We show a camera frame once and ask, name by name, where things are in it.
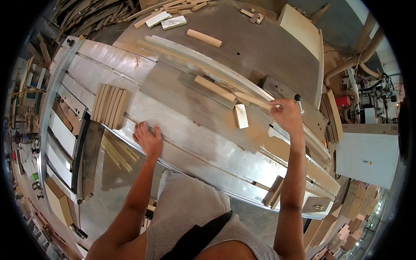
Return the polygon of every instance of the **stack of wooden strips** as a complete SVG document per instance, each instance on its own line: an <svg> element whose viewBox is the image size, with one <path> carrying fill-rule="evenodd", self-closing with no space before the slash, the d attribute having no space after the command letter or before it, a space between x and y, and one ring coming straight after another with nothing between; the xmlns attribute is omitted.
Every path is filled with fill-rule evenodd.
<svg viewBox="0 0 416 260"><path fill-rule="evenodd" d="M339 117L337 104L332 90L329 90L328 93L323 93L322 100L322 114L331 122L331 124L327 127L328 141L333 144L339 144L344 132L342 130L341 119Z"/></svg>
<svg viewBox="0 0 416 260"><path fill-rule="evenodd" d="M92 107L91 120L120 129L130 91L100 84Z"/></svg>
<svg viewBox="0 0 416 260"><path fill-rule="evenodd" d="M111 159L115 162L115 164L121 169L120 164L126 168L129 172L131 172L132 168L130 164L126 161L126 159L120 154L120 152L114 147L114 145L109 141L109 139L103 135L103 139L101 140L101 147L105 150L105 152L110 155Z"/></svg>
<svg viewBox="0 0 416 260"><path fill-rule="evenodd" d="M127 21L134 9L131 0L58 0L51 22L65 32L86 36L101 27Z"/></svg>

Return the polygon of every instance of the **flexible duct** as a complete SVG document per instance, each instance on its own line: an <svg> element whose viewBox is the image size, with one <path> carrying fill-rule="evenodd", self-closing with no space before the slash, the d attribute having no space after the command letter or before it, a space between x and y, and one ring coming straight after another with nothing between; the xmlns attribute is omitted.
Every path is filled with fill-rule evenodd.
<svg viewBox="0 0 416 260"><path fill-rule="evenodd" d="M373 39L371 39L370 43L368 44L367 48L361 53L360 56L352 57L344 61L339 66L333 68L332 70L328 71L325 75L324 83L328 88L330 87L329 79L333 76L337 75L338 73L351 68L352 66L358 65L358 63L364 63L368 61L371 56L376 52L377 47L380 45L381 41L384 39L384 33L381 28L378 28L376 34L374 35Z"/></svg>

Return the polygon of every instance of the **hand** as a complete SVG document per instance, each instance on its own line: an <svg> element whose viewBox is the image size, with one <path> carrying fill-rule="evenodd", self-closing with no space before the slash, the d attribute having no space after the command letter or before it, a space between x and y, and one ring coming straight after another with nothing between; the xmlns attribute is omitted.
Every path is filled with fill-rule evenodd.
<svg viewBox="0 0 416 260"><path fill-rule="evenodd" d="M270 113L276 122L289 133L290 137L304 136L302 115L299 105L291 99L275 99L269 102Z"/></svg>
<svg viewBox="0 0 416 260"><path fill-rule="evenodd" d="M155 125L155 135L147 130L146 121L136 124L134 127L133 140L140 145L147 158L157 159L162 150L162 135L159 125Z"/></svg>

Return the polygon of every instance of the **wooden board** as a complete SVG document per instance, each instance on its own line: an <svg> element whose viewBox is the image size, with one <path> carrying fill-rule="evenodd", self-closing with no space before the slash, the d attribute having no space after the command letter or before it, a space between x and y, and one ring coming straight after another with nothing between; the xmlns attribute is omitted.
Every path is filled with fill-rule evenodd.
<svg viewBox="0 0 416 260"><path fill-rule="evenodd" d="M74 221L69 210L68 197L59 189L58 185L51 177L45 179L45 190L52 212L61 220L67 227L72 225Z"/></svg>
<svg viewBox="0 0 416 260"><path fill-rule="evenodd" d="M117 93L117 96L113 95L114 105L113 105L113 110L111 111L110 121L108 123L109 127L112 127L114 122L115 122L114 119L116 117L117 108L119 107L119 103L120 103L120 99L121 99L122 94L123 94L123 90L119 89L119 92Z"/></svg>
<svg viewBox="0 0 416 260"><path fill-rule="evenodd" d="M326 97L327 97L327 99L329 101L329 104L330 104L330 108L328 108L328 109L330 109L332 111L332 115L334 117L334 121L331 122L331 123L335 125L335 129L337 131L337 139L338 139L338 143L339 143L339 141L341 141L341 139L342 139L342 136L343 136L344 132L342 130L341 118L339 117L337 104L335 102L335 97L334 97L334 94L332 93L332 90L329 90L326 93Z"/></svg>
<svg viewBox="0 0 416 260"><path fill-rule="evenodd" d="M97 93L95 94L95 100L94 100L94 105L92 107L92 115L91 115L91 120L93 121L97 120L98 110L100 108L100 103L101 103L102 91L104 89L105 89L105 84L100 84L98 86Z"/></svg>
<svg viewBox="0 0 416 260"><path fill-rule="evenodd" d="M200 84L201 86L209 89L210 91L222 96L223 98L229 100L230 102L234 102L235 96L225 89L221 88L218 85L215 85L214 83L208 81L207 79L204 79L201 76L196 76L195 82Z"/></svg>
<svg viewBox="0 0 416 260"><path fill-rule="evenodd" d="M119 102L119 105L117 107L117 112L116 112L116 115L114 117L114 123L113 123L113 128L114 129L120 129L121 128L121 123L123 121L124 111L126 110L126 106L127 106L127 103L129 102L129 98L130 98L130 91L128 91L127 89L123 89L123 93L121 94L120 102Z"/></svg>
<svg viewBox="0 0 416 260"><path fill-rule="evenodd" d="M200 84L195 83L195 76L189 74L189 73L182 73L178 77L178 81L188 85L189 87L192 87L199 92L203 93L204 95L214 99L215 101L219 102L220 104L223 104L224 106L228 107L229 109L233 109L235 104L237 103L237 100L234 99L233 102L229 101L228 99L223 98L222 96L219 96L215 94L214 92L210 91L209 89L201 86Z"/></svg>
<svg viewBox="0 0 416 260"><path fill-rule="evenodd" d="M181 74L182 71L158 62L140 91L255 154L261 137L267 135L270 117L250 105L250 127L238 129L232 110L179 82Z"/></svg>
<svg viewBox="0 0 416 260"><path fill-rule="evenodd" d="M302 213L325 212L331 202L330 198L308 197L302 207ZM316 209L315 205L323 206L322 209Z"/></svg>
<svg viewBox="0 0 416 260"><path fill-rule="evenodd" d="M198 40L204 41L204 42L209 43L211 45L214 45L215 47L220 47L221 44L223 43L222 41L220 41L220 40L218 40L214 37L203 34L201 32L197 32L197 31L192 30L192 29L188 29L188 31L186 32L186 35L194 37Z"/></svg>
<svg viewBox="0 0 416 260"><path fill-rule="evenodd" d="M103 123L105 120L105 116L107 115L107 109L108 109L108 96L110 94L111 89L113 89L111 85L106 85L103 96L101 98L100 108L98 109L98 115L97 115L97 122Z"/></svg>
<svg viewBox="0 0 416 260"><path fill-rule="evenodd" d="M109 102L107 113L106 113L105 120L104 120L104 124L106 126L108 126L110 123L111 112L113 111L114 102L116 101L115 97L117 97L118 93L119 93L119 88L114 87L112 89L112 92L110 92L110 96L108 97L110 102Z"/></svg>
<svg viewBox="0 0 416 260"><path fill-rule="evenodd" d="M263 83L263 89L274 98L294 99L295 95L298 94L271 75L267 75ZM323 140L328 120L304 97L302 97L301 104L305 111L302 115L303 123L312 131L318 140Z"/></svg>
<svg viewBox="0 0 416 260"><path fill-rule="evenodd" d="M306 17L285 4L277 23L302 43L319 60L319 31Z"/></svg>
<svg viewBox="0 0 416 260"><path fill-rule="evenodd" d="M70 156L73 156L77 139L53 110L49 119L49 127L52 129L53 134L61 143L62 147Z"/></svg>

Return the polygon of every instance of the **mdf board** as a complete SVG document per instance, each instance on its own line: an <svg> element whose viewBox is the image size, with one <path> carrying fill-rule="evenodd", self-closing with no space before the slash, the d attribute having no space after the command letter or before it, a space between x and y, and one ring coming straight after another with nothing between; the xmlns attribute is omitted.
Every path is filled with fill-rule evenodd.
<svg viewBox="0 0 416 260"><path fill-rule="evenodd" d="M45 190L52 212L61 220L67 227L72 225L74 221L69 210L68 197L59 189L58 185L51 177L45 179Z"/></svg>
<svg viewBox="0 0 416 260"><path fill-rule="evenodd" d="M53 110L49 119L49 127L62 147L70 156L73 156L76 138Z"/></svg>
<svg viewBox="0 0 416 260"><path fill-rule="evenodd" d="M109 103L108 97L111 91L114 92L114 87L110 85L106 85L104 92L103 92L102 99L101 99L100 107L98 109L97 122L99 123L103 123L105 120L105 116L107 115L107 109L108 109L108 103Z"/></svg>
<svg viewBox="0 0 416 260"><path fill-rule="evenodd" d="M306 17L289 4L285 4L277 23L319 60L319 30Z"/></svg>
<svg viewBox="0 0 416 260"><path fill-rule="evenodd" d="M246 108L250 127L239 129L231 109L178 81L181 74L158 62L140 91L255 154L262 138L268 136L270 117L250 105Z"/></svg>

